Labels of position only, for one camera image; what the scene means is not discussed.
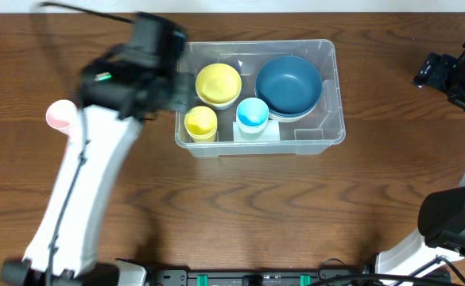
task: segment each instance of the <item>green light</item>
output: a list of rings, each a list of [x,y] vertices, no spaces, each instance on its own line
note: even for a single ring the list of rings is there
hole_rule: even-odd
[[[105,76],[102,76],[98,79],[98,81],[102,81],[102,80],[105,80],[105,79],[110,79],[112,77],[112,75],[105,75]]]

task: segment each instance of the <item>yellow cup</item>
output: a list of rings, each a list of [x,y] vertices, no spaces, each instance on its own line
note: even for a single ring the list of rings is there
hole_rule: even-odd
[[[216,113],[206,106],[193,107],[184,116],[184,128],[197,143],[214,142],[218,129]]]
[[[215,109],[225,109],[241,94],[241,76],[228,64],[210,64],[197,75],[199,98]]]

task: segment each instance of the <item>wood grain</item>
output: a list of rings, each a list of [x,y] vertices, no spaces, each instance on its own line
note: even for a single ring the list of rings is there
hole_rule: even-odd
[[[173,142],[173,118],[143,130],[119,175],[100,257],[192,269],[314,269],[361,264],[417,227],[431,192],[465,171],[465,113],[410,82],[429,52],[459,55],[465,14],[166,14],[194,41],[331,40],[347,137],[319,156],[197,160]],[[63,156],[47,106],[79,69],[129,37],[81,14],[0,15],[0,265],[37,230]],[[68,80],[45,57],[57,46]],[[465,275],[465,261],[457,263]]]

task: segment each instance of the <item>white backdrop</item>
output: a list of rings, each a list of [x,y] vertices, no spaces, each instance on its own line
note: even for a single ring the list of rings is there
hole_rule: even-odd
[[[60,0],[103,12],[465,12],[465,0]],[[37,0],[0,0],[0,13],[28,13]]]

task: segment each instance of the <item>gray plastic container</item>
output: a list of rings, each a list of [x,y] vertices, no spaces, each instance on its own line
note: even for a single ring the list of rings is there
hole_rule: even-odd
[[[238,104],[255,96],[255,79],[269,60],[284,55],[300,56],[319,70],[324,90],[317,107],[297,122],[279,123],[279,141],[234,142],[233,123]],[[342,99],[336,67],[335,46],[328,40],[244,41],[188,43],[180,72],[195,75],[209,64],[223,63],[241,75],[241,95],[233,106],[215,110],[218,133],[212,143],[195,143],[184,128],[184,114],[176,114],[176,143],[195,157],[243,154],[319,154],[345,138]]]

